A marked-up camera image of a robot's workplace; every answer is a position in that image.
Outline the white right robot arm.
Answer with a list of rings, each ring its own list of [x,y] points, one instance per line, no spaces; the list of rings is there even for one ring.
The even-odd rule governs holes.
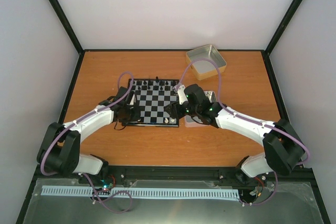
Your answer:
[[[238,164],[236,177],[242,183],[269,172],[287,176],[303,162],[303,157],[310,156],[287,120],[272,122],[242,114],[219,101],[211,101],[197,84],[184,87],[179,83],[173,91],[177,101],[164,107],[171,118],[197,117],[205,125],[236,132],[263,147],[262,153],[247,156]]]

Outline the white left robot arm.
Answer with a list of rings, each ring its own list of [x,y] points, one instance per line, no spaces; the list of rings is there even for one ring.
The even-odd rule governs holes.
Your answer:
[[[91,134],[113,122],[123,125],[140,119],[137,95],[120,87],[117,95],[102,101],[93,110],[68,123],[49,125],[37,155],[43,175],[90,174],[97,183],[108,180],[107,161],[80,152],[81,143]]]

